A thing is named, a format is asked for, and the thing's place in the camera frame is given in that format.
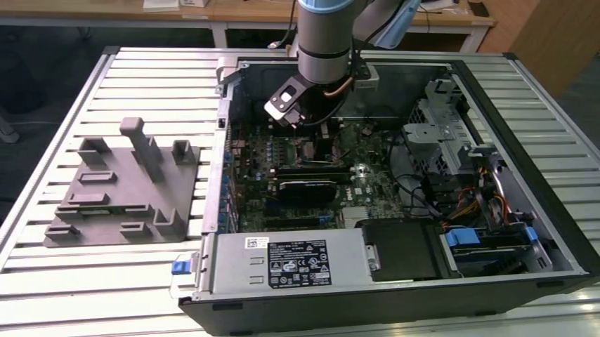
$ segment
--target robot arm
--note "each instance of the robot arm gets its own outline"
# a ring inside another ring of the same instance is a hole
[[[307,122],[303,108],[327,106],[327,100],[343,100],[342,93],[356,76],[353,67],[349,71],[349,59],[351,55],[360,58],[353,52],[353,38],[394,48],[421,3],[421,0],[298,1],[299,74],[286,81],[265,105],[274,120],[293,127],[315,124]],[[335,113],[341,105],[335,104],[330,110]],[[325,116],[326,120],[334,113],[311,113],[311,117]]]

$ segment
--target power supply label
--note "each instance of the power supply label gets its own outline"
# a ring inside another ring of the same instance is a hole
[[[325,240],[269,243],[269,285],[273,289],[331,285]]]

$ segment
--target motherboard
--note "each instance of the motherboard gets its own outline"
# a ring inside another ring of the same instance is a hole
[[[389,167],[394,133],[368,121],[338,128],[319,139],[233,130],[238,232],[346,228],[404,215]]]

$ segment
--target barcode sticker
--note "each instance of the barcode sticker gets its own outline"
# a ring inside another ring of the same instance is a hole
[[[266,249],[267,244],[267,237],[247,237],[246,244],[243,246],[246,247],[246,249]]]

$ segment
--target slotted metal surface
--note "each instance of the slotted metal surface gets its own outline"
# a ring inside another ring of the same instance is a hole
[[[0,329],[3,336],[206,336],[168,295],[170,263],[200,245],[221,56],[283,57],[249,50],[123,48],[103,56],[58,138],[33,173],[0,237]],[[596,150],[567,115],[515,62],[500,55],[373,52],[373,58],[462,58],[498,107],[540,171],[600,249],[600,165]],[[84,136],[119,136],[123,117],[146,120],[159,146],[188,139],[202,147],[188,241],[178,244],[47,249],[44,231],[80,163]],[[481,123],[474,126],[489,139]],[[507,314],[285,333],[281,336],[589,336],[596,333],[600,290],[543,298]]]

